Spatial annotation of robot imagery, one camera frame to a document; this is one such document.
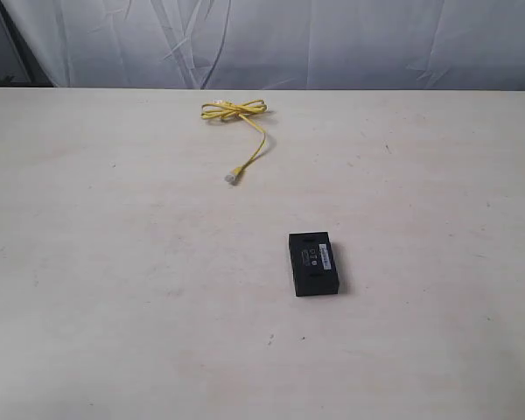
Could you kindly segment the black network switch box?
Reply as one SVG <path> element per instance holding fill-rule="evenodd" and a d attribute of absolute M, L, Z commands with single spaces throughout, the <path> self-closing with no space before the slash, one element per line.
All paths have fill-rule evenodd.
<path fill-rule="evenodd" d="M 288 245 L 298 298 L 339 293 L 340 278 L 327 232 L 289 234 Z"/>

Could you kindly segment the white backdrop curtain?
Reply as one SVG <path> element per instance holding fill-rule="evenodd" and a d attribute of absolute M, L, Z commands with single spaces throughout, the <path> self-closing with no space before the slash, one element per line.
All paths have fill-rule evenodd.
<path fill-rule="evenodd" d="M 525 90 L 525 1 L 0 1 L 0 84 Z"/>

